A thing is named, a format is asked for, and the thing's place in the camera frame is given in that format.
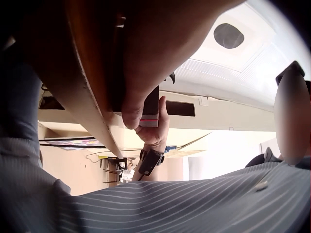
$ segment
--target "finger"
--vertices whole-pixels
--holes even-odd
[[[166,97],[162,96],[159,100],[159,124],[158,128],[167,134],[169,128],[169,115],[166,110]]]
[[[135,129],[136,134],[138,134],[138,133],[140,132],[141,129],[142,129],[142,127],[141,127],[141,126],[138,126],[138,127]]]
[[[169,115],[166,110],[166,96],[162,96],[159,100],[159,118],[168,119]]]
[[[135,100],[126,95],[122,105],[122,118],[125,126],[132,130],[136,129],[142,117],[144,109],[144,100]]]

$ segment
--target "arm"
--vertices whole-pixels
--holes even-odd
[[[138,127],[135,129],[137,135],[145,142],[144,150],[164,153],[166,147],[167,134],[169,132],[169,115],[167,114],[165,96],[159,100],[159,124],[157,128],[154,127]],[[138,172],[140,165],[139,161],[132,181],[138,180],[142,175]],[[149,176],[144,176],[142,180],[157,181],[159,177],[159,166],[156,166]]]
[[[138,127],[148,94],[192,56],[220,14],[244,0],[134,1],[125,12],[122,117]]]

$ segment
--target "striped shirt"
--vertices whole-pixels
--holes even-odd
[[[137,181],[71,196],[29,161],[27,142],[6,153],[17,143],[10,140],[0,141],[0,202],[16,232],[287,233],[298,232],[310,212],[310,170],[285,162],[211,180]]]

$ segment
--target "black wrist strap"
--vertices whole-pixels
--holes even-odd
[[[164,153],[160,153],[155,150],[140,152],[140,159],[142,159],[142,164],[138,172],[144,176],[149,176],[154,169],[155,166],[160,165],[164,161]]]

